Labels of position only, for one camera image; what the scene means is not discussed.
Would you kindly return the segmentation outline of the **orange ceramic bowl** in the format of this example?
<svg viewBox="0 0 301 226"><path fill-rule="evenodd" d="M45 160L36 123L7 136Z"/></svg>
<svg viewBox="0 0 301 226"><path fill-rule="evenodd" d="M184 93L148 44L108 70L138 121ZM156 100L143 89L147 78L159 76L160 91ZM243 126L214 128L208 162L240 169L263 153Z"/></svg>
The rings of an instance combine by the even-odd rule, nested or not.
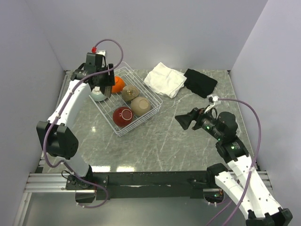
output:
<svg viewBox="0 0 301 226"><path fill-rule="evenodd" d="M112 86L112 93L119 93L126 86L124 80L121 77L115 76L115 85Z"/></svg>

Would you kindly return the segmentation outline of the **pale green ceramic bowl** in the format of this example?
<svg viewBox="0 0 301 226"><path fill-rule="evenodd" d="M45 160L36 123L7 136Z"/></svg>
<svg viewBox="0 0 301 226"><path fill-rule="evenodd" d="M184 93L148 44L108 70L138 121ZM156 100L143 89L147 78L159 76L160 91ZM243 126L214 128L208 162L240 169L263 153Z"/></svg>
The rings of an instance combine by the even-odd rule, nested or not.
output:
<svg viewBox="0 0 301 226"><path fill-rule="evenodd" d="M104 101L104 100L107 98L107 96L105 96L105 95L101 92L101 89L100 89L100 87L98 87L98 86L95 86L95 87L92 89L92 91L91 91L91 93L90 93L90 96L91 96L91 98L92 98L94 101L96 101L96 102Z"/></svg>

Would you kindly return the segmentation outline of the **black base beam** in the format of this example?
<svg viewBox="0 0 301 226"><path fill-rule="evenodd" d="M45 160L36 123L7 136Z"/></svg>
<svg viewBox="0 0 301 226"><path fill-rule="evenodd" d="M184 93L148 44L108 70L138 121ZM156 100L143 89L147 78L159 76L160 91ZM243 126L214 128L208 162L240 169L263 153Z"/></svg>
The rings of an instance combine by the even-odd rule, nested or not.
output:
<svg viewBox="0 0 301 226"><path fill-rule="evenodd" d="M205 192L219 192L218 186L206 171L94 172L92 182L104 187L110 199L201 199Z"/></svg>

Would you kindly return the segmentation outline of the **white folded cloth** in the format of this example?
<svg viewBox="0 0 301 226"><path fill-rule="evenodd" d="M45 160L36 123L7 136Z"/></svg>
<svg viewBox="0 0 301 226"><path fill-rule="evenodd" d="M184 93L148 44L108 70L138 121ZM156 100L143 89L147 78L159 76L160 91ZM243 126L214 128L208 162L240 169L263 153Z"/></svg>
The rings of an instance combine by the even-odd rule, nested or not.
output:
<svg viewBox="0 0 301 226"><path fill-rule="evenodd" d="M144 83L156 94L174 98L184 87L186 79L184 73L169 68L160 62L148 73Z"/></svg>

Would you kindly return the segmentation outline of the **red ceramic bowl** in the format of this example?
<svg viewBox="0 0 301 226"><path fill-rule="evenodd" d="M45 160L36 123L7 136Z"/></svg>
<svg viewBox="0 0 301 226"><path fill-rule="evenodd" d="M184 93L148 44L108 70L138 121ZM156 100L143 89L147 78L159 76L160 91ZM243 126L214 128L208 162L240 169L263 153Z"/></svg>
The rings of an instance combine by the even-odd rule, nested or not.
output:
<svg viewBox="0 0 301 226"><path fill-rule="evenodd" d="M113 121L119 127L129 125L133 120L134 114L128 107L119 107L113 112Z"/></svg>

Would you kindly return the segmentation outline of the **aluminium frame rail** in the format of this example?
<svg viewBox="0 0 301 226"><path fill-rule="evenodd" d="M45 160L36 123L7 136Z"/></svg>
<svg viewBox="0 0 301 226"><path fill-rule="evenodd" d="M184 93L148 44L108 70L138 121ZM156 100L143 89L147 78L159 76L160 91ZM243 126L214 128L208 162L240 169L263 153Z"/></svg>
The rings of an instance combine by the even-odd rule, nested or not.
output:
<svg viewBox="0 0 301 226"><path fill-rule="evenodd" d="M45 160L42 154L36 169L37 172L31 173L28 176L21 203L13 223L15 226L23 225L33 193L59 193L66 191L66 179L62 178L58 173L43 174L44 165Z"/></svg>

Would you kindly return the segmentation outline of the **tan floral bowl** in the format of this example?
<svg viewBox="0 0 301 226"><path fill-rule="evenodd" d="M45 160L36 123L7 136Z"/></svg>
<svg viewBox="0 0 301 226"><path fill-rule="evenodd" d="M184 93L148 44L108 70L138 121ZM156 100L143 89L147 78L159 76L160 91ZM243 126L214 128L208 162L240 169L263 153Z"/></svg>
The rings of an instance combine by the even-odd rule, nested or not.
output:
<svg viewBox="0 0 301 226"><path fill-rule="evenodd" d="M130 108L135 115L142 116L150 111L151 103L145 97L136 97L131 101Z"/></svg>

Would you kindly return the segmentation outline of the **black folded cloth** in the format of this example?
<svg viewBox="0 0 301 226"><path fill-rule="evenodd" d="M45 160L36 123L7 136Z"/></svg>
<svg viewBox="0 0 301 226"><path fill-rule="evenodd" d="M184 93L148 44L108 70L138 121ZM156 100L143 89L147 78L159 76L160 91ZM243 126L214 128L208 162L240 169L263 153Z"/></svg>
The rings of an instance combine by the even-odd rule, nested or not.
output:
<svg viewBox="0 0 301 226"><path fill-rule="evenodd" d="M202 98L207 98L212 94L218 83L217 80L193 69L187 69L184 76L186 77L185 87Z"/></svg>

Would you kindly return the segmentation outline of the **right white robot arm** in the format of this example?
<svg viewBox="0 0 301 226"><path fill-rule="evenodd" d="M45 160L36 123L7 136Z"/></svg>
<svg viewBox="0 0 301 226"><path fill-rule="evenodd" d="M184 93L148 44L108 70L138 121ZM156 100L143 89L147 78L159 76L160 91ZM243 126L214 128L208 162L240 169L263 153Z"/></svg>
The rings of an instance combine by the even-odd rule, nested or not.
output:
<svg viewBox="0 0 301 226"><path fill-rule="evenodd" d="M293 216L282 208L265 186L252 164L252 158L237 136L236 117L229 112L213 116L211 110L194 108L175 119L186 130L195 121L193 130L203 129L217 140L217 152L224 159L207 168L206 182L220 187L239 207L248 226L287 226Z"/></svg>

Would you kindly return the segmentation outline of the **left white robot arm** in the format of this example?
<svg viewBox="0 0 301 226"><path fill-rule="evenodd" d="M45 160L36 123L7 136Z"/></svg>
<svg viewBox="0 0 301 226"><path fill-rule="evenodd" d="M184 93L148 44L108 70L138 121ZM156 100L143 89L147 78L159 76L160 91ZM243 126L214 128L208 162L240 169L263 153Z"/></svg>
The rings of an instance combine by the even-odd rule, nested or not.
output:
<svg viewBox="0 0 301 226"><path fill-rule="evenodd" d="M87 53L86 61L72 73L68 89L54 113L36 126L47 165L51 168L65 165L83 189L93 186L93 171L77 152L79 141L71 128L89 95L95 93L109 98L112 94L115 66L107 63L106 55L105 50L95 48Z"/></svg>

